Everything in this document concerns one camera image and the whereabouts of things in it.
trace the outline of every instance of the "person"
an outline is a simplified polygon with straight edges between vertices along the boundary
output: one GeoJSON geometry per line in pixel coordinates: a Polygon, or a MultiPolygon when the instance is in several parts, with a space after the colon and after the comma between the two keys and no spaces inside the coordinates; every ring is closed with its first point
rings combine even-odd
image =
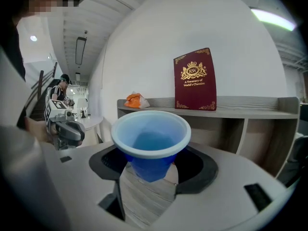
{"type": "MultiPolygon", "coordinates": [[[[40,12],[50,12],[51,7],[67,6],[69,0],[1,0],[0,5],[3,10],[1,15],[2,31],[5,32],[0,37],[0,45],[11,61],[13,67],[17,70],[23,80],[25,80],[26,71],[23,65],[23,58],[19,48],[19,35],[17,25],[24,17],[29,17],[40,12]]],[[[74,0],[76,6],[81,0],[74,0]]],[[[50,142],[46,130],[46,123],[37,122],[26,117],[26,110],[23,109],[18,119],[17,126],[29,131],[39,141],[50,142]]]]}
{"type": "Polygon", "coordinates": [[[47,93],[48,100],[60,100],[68,106],[73,106],[75,104],[74,101],[69,99],[66,95],[66,90],[69,84],[72,84],[72,82],[69,80],[69,76],[67,74],[61,75],[58,85],[54,86],[47,93]]]}

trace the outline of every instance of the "book cover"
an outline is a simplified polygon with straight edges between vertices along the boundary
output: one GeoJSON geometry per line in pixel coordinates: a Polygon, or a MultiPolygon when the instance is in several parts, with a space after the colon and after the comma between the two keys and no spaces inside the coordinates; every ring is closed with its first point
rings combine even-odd
{"type": "Polygon", "coordinates": [[[216,81],[209,48],[173,59],[175,108],[216,110],[216,81]]]}

